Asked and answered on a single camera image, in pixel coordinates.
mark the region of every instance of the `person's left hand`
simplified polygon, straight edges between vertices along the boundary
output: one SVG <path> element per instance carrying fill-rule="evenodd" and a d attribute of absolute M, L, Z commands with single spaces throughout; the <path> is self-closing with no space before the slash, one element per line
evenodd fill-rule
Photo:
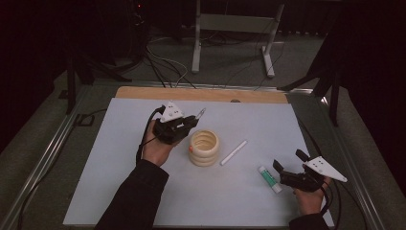
<path fill-rule="evenodd" d="M 170 151 L 181 141 L 173 143 L 172 145 L 162 143 L 152 133 L 154 126 L 155 120 L 151 121 L 148 128 L 146 141 L 153 140 L 144 145 L 143 159 L 161 167 L 167 161 Z"/>

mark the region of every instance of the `metal stand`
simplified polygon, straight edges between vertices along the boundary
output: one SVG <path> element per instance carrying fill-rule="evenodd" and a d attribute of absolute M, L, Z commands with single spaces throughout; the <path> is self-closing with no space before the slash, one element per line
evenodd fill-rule
<path fill-rule="evenodd" d="M 275 34 L 281 20 L 284 4 L 279 4 L 274 18 L 251 17 L 236 15 L 206 14 L 200 12 L 200 0 L 196 0 L 196 25 L 194 38 L 194 51 L 192 61 L 192 73 L 199 72 L 200 65 L 200 30 L 234 31 L 247 33 L 269 33 L 266 46 L 262 47 L 263 61 L 265 62 L 266 76 L 273 78 L 275 72 L 272 66 L 270 51 Z"/>

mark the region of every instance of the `cable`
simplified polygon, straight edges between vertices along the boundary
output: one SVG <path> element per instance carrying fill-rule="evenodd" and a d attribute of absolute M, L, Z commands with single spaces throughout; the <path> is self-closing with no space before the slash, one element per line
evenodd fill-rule
<path fill-rule="evenodd" d="M 150 63 L 149 66 L 152 67 L 152 70 L 153 70 L 153 72 L 155 73 L 155 76 L 156 76 L 156 77 L 158 78 L 158 80 L 162 83 L 162 86 L 164 86 L 164 88 L 166 88 L 167 86 L 165 85 L 164 81 L 162 80 L 162 77 L 159 75 L 159 73 L 158 73 L 158 71 L 157 71 L 155 65 L 153 64 L 152 60 L 151 60 L 148 56 L 146 56 L 146 59 L 149 61 L 149 63 Z"/>
<path fill-rule="evenodd" d="M 281 56 L 282 56 L 282 54 L 283 54 L 284 44 L 286 44 L 286 41 L 287 41 L 287 37 L 286 37 L 286 39 L 285 39 L 284 42 L 283 42 L 282 49 L 281 49 L 281 53 L 280 53 L 279 56 L 274 60 L 274 62 L 272 62 L 272 64 L 271 64 L 271 66 L 269 67 L 269 69 L 266 70 L 266 76 L 262 79 L 262 81 L 260 82 L 259 86 L 258 86 L 256 89 L 254 89 L 254 91 L 257 91 L 258 89 L 260 89 L 260 88 L 262 87 L 263 82 L 264 82 L 266 79 L 268 79 L 267 76 L 268 76 L 269 71 L 274 67 L 275 63 L 281 58 Z"/>
<path fill-rule="evenodd" d="M 176 84 L 175 84 L 175 86 L 174 86 L 175 88 L 178 86 L 178 84 L 179 84 L 179 82 L 180 82 L 181 80 L 185 80 L 185 81 L 186 81 L 188 84 L 190 84 L 193 88 L 196 88 L 188 79 L 186 79 L 186 75 L 189 73 L 189 71 L 188 71 L 188 68 L 187 68 L 184 64 L 182 64 L 182 63 L 180 63 L 180 62 L 178 62 L 178 61 L 176 61 L 176 60 L 172 60 L 172 59 L 168 59 L 168 58 L 159 57 L 159 56 L 155 55 L 154 53 L 152 53 L 152 52 L 149 50 L 148 47 L 147 47 L 147 52 L 148 52 L 149 54 L 151 54 L 154 58 L 158 58 L 158 59 L 164 61 L 164 62 L 165 62 L 166 64 L 168 64 L 171 68 L 170 68 L 170 67 L 167 67 L 167 66 L 165 66 L 165 65 L 162 65 L 162 64 L 160 64 L 160 65 L 162 65 L 162 66 L 164 66 L 164 67 L 166 67 L 166 68 L 169 68 L 171 71 L 174 71 L 175 73 L 178 74 L 179 78 L 178 78 L 178 80 L 176 81 Z M 178 70 L 171 62 L 182 66 L 182 67 L 185 69 L 185 72 L 181 75 L 181 73 L 179 72 L 179 70 Z M 170 83 L 170 80 L 167 79 L 167 78 L 165 78 L 165 79 L 169 82 L 170 87 L 172 87 L 172 85 L 171 85 L 171 83 Z"/>
<path fill-rule="evenodd" d="M 265 26 L 265 28 L 263 28 L 263 30 L 262 30 L 261 33 L 259 33 L 258 39 L 257 39 L 257 43 L 256 43 L 255 48 L 254 48 L 254 55 L 253 55 L 253 58 L 251 59 L 250 63 L 249 63 L 247 66 L 245 66 L 245 67 L 243 67 L 242 69 L 240 69 L 240 70 L 238 70 L 237 72 L 235 72 L 230 78 L 228 78 L 227 81 L 225 82 L 223 88 L 226 88 L 227 85 L 228 85 L 228 83 L 229 83 L 237 74 L 239 74 L 239 73 L 241 73 L 243 70 L 248 69 L 248 68 L 251 67 L 251 64 L 253 63 L 253 61 L 255 60 L 255 58 L 257 58 L 257 49 L 258 49 L 259 40 L 260 40 L 260 38 L 263 36 L 263 33 L 266 31 L 266 29 L 271 26 L 271 24 L 272 24 L 272 21 L 269 22 L 269 23 Z"/>
<path fill-rule="evenodd" d="M 229 5 L 229 1 L 226 2 L 226 7 L 225 7 L 225 10 L 224 10 L 224 15 L 227 15 L 228 5 Z M 200 41 L 205 41 L 205 40 L 210 41 L 210 39 L 213 38 L 214 36 L 216 36 L 218 33 L 219 33 L 219 31 L 216 31 L 216 32 L 214 32 L 214 34 L 212 34 L 212 35 L 209 36 L 208 38 L 202 38 L 202 39 L 200 39 Z"/>
<path fill-rule="evenodd" d="M 220 42 L 212 40 L 212 38 L 214 38 L 216 35 L 218 35 L 218 36 L 221 38 L 221 41 L 220 41 Z M 233 43 L 227 42 L 227 37 L 228 37 L 228 38 L 231 38 L 232 40 L 237 40 L 237 42 L 233 42 Z M 237 39 L 237 38 L 234 38 L 234 37 L 230 37 L 230 36 L 228 35 L 228 33 L 215 32 L 215 33 L 212 34 L 210 37 L 208 37 L 208 38 L 203 38 L 203 39 L 200 39 L 200 40 L 201 40 L 201 41 L 206 41 L 207 43 L 210 44 L 210 45 L 203 45 L 203 44 L 202 44 L 202 47 L 211 47 L 211 46 L 232 46 L 232 45 L 239 45 L 239 44 L 248 42 L 248 41 L 250 41 L 250 40 L 253 40 L 254 37 L 255 37 L 254 34 L 250 34 L 250 36 L 249 36 L 248 38 L 246 38 L 246 39 Z"/>
<path fill-rule="evenodd" d="M 310 140 L 311 140 L 311 142 L 312 142 L 312 144 L 313 144 L 313 147 L 316 149 L 318 155 L 319 155 L 319 156 L 323 156 L 323 155 L 322 155 L 322 151 L 321 151 L 319 145 L 317 144 L 316 140 L 314 139 L 314 137 L 310 134 L 309 130 L 307 129 L 307 127 L 305 126 L 305 124 L 302 122 L 302 120 L 301 120 L 299 117 L 297 117 L 297 118 L 298 118 L 298 121 L 299 121 L 299 126 L 307 133 L 307 136 L 310 138 Z M 333 183 L 334 183 L 334 186 L 335 186 L 335 188 L 336 188 L 337 195 L 338 195 L 338 215 L 337 215 L 337 221 L 336 221 L 336 225 L 335 225 L 335 228 L 334 228 L 334 229 L 338 229 L 338 227 L 339 227 L 339 225 L 340 225 L 341 214 L 342 214 L 341 193 L 340 193 L 340 190 L 338 189 L 338 186 L 337 186 L 335 180 L 333 180 Z M 340 184 L 341 184 L 341 186 L 343 186 L 343 188 L 344 188 L 344 189 L 346 190 L 346 192 L 349 194 L 349 196 L 351 197 L 351 199 L 354 201 L 355 205 L 357 206 L 358 210 L 359 210 L 360 213 L 361 213 L 362 219 L 363 219 L 363 221 L 364 221 L 365 229 L 368 230 L 367 220 L 366 220 L 365 215 L 364 215 L 364 213 L 362 212 L 362 209 L 361 209 L 361 207 L 359 206 L 358 202 L 356 201 L 356 199 L 354 198 L 354 196 L 350 193 L 350 191 L 346 188 L 346 186 L 344 186 L 344 184 L 341 183 L 341 182 L 340 182 Z"/>
<path fill-rule="evenodd" d="M 171 38 L 172 37 L 169 37 L 169 36 L 163 36 L 163 37 L 156 38 L 155 40 L 151 40 L 149 43 L 154 43 L 154 42 L 157 42 L 160 40 L 171 39 Z"/>
<path fill-rule="evenodd" d="M 325 195 L 325 200 L 326 200 L 325 206 L 322 208 L 322 211 L 320 211 L 320 214 L 323 216 L 327 212 L 330 201 L 329 201 L 329 197 L 327 195 L 325 188 L 321 187 L 320 190 L 322 190 L 323 194 Z"/>
<path fill-rule="evenodd" d="M 63 141 L 60 149 L 58 150 L 58 152 L 56 153 L 56 158 L 54 159 L 54 161 L 51 163 L 50 167 L 48 168 L 48 170 L 41 176 L 41 178 L 39 178 L 35 184 L 33 185 L 33 187 L 30 189 L 29 193 L 27 194 L 27 196 L 24 199 L 23 204 L 21 205 L 20 211 L 18 213 L 18 222 L 17 222 L 17 229 L 21 230 L 23 227 L 23 221 L 24 221 L 24 211 L 26 209 L 26 206 L 28 204 L 28 201 L 32 198 L 32 195 L 34 194 L 34 192 L 36 191 L 36 189 L 38 188 L 39 184 L 49 175 L 49 173 L 51 172 L 51 170 L 54 168 L 57 160 L 59 159 L 59 156 L 61 155 L 67 140 L 69 139 L 69 137 L 71 136 L 72 132 L 74 131 L 74 129 L 81 123 L 83 123 L 83 121 L 85 119 L 87 119 L 88 117 L 94 117 L 94 114 L 99 113 L 99 112 L 104 112 L 107 109 L 100 109 L 100 110 L 96 110 L 84 117 L 82 117 L 78 122 L 74 121 L 72 124 L 71 129 L 69 130 L 68 134 L 66 135 L 65 140 Z"/>
<path fill-rule="evenodd" d="M 327 207 L 327 208 L 329 208 L 332 204 L 332 201 L 334 200 L 334 193 L 332 192 L 331 187 L 326 182 L 325 182 L 325 184 L 327 185 L 328 190 L 330 191 L 330 200 L 329 200 L 329 204 Z"/>
<path fill-rule="evenodd" d="M 146 128 L 144 129 L 143 139 L 141 140 L 141 143 L 140 143 L 140 145 L 138 146 L 137 155 L 136 155 L 136 157 L 135 157 L 135 164 L 136 164 L 136 165 L 141 161 L 141 158 L 142 158 L 142 155 L 143 155 L 143 148 L 144 148 L 144 145 L 146 145 L 147 143 L 149 143 L 150 141 L 152 141 L 152 140 L 154 140 L 154 139 L 156 138 L 156 137 L 155 137 L 155 138 L 153 138 L 153 139 L 151 139 L 151 140 L 146 141 L 147 132 L 148 132 L 149 125 L 150 125 L 150 123 L 151 123 L 151 121 L 152 121 L 153 116 L 155 116 L 155 114 L 157 114 L 158 112 L 161 113 L 161 114 L 163 114 L 164 111 L 165 111 L 165 107 L 162 105 L 161 107 L 156 108 L 156 109 L 152 112 L 152 114 L 149 116 L 149 118 L 148 118 L 148 120 L 147 120 Z"/>

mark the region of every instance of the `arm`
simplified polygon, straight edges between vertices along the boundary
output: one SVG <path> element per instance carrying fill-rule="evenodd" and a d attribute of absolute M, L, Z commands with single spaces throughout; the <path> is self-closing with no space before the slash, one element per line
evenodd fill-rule
<path fill-rule="evenodd" d="M 325 178 L 323 188 L 326 189 L 330 182 L 330 178 Z M 308 193 L 299 189 L 294 189 L 293 192 L 299 204 L 301 217 L 295 218 L 289 222 L 290 230 L 328 230 L 323 216 L 320 214 L 324 194 L 322 190 L 314 193 Z"/>
<path fill-rule="evenodd" d="M 152 140 L 149 127 L 147 140 Z M 120 186 L 96 230 L 151 229 L 169 175 L 160 168 L 168 159 L 174 145 L 153 139 L 144 146 L 143 159 Z"/>

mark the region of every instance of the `marker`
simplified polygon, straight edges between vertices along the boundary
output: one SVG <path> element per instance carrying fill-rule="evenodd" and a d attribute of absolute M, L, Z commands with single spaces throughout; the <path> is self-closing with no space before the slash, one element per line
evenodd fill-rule
<path fill-rule="evenodd" d="M 234 149 L 230 154 L 228 154 L 228 156 L 226 156 L 226 158 L 224 158 L 224 160 L 222 160 L 220 162 L 220 165 L 223 166 L 227 163 L 227 161 L 229 161 L 234 155 L 236 155 L 236 153 L 241 150 L 246 144 L 248 143 L 247 140 L 244 140 L 243 142 L 241 142 L 241 144 L 239 144 L 236 149 Z"/>
<path fill-rule="evenodd" d="M 266 180 L 266 182 L 268 182 L 269 186 L 276 194 L 282 190 L 281 185 L 275 180 L 275 178 L 265 167 L 263 166 L 259 167 L 258 172 L 262 175 L 262 177 Z"/>

